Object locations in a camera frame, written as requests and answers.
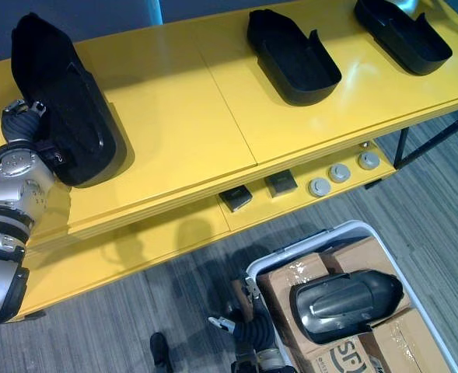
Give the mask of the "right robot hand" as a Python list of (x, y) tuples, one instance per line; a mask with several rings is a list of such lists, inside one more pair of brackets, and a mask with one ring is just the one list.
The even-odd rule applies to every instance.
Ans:
[(246, 277), (231, 281), (236, 300), (242, 307), (242, 320), (235, 317), (209, 316), (208, 321), (216, 328), (232, 335), (237, 342), (250, 344), (256, 352), (277, 347), (271, 315), (264, 304), (256, 282)]

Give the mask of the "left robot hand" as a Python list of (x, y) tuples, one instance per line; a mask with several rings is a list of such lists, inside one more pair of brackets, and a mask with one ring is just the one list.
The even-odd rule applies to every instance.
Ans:
[(49, 110), (41, 101), (15, 99), (2, 110), (1, 131), (8, 146), (51, 143)]

